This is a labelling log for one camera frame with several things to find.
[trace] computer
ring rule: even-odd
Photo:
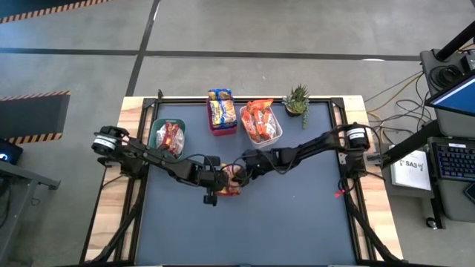
[[[429,98],[427,106],[475,116],[475,70]],[[428,140],[440,179],[475,182],[475,142],[466,139]]]
[[[467,73],[448,88],[434,94],[425,102],[425,105],[475,116],[475,70]]]
[[[0,161],[16,165],[22,152],[23,148],[0,138]]]

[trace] keyboard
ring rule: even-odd
[[[439,178],[475,182],[475,142],[436,138],[429,143]]]

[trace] snack package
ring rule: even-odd
[[[261,139],[277,136],[277,124],[270,110],[273,99],[255,100],[247,103],[247,110],[254,115],[255,126]]]
[[[266,109],[262,114],[261,111],[256,111],[261,120],[257,124],[259,135],[265,139],[269,140],[277,136],[277,124],[275,123],[274,115],[270,109]]]
[[[241,187],[239,186],[239,183],[232,179],[235,178],[235,174],[239,173],[241,170],[242,168],[238,165],[228,165],[224,167],[223,172],[228,177],[227,184],[230,186],[226,186],[223,190],[216,192],[218,196],[235,196],[240,194]]]
[[[262,100],[247,102],[247,109],[251,114],[254,114],[255,111],[264,112],[265,109],[270,107],[272,102],[274,102],[274,99],[262,99]]]
[[[232,100],[211,100],[213,128],[230,128],[237,124],[236,111]]]
[[[166,150],[176,159],[184,146],[185,135],[180,125],[167,122],[157,131],[157,150]]]
[[[261,142],[261,136],[258,133],[254,117],[247,109],[244,110],[243,116],[241,117],[241,121],[243,122],[244,128],[246,129],[246,132],[249,134],[251,139],[254,140],[254,142]]]
[[[231,90],[220,88],[208,91],[209,100],[230,100],[232,99]]]

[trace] succulent plant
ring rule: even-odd
[[[306,129],[309,121],[309,91],[306,85],[299,84],[290,91],[290,95],[284,97],[286,108],[292,113],[303,114],[303,125]]]

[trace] black mat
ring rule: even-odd
[[[0,18],[30,11],[73,4],[78,0],[0,0]]]
[[[0,138],[16,144],[61,138],[69,98],[61,91],[0,99]]]
[[[311,104],[306,130],[301,117],[289,118],[282,105],[273,107],[284,132],[273,147],[296,146],[331,129],[327,104]],[[217,155],[227,163],[251,148],[240,122],[236,135],[212,136],[204,105],[161,105],[159,118],[185,121],[185,155]],[[240,196],[220,197],[212,207],[202,203],[204,188],[177,183],[152,168],[135,263],[352,265],[344,200],[334,197],[339,177],[336,154],[328,151],[284,176],[259,177]]]

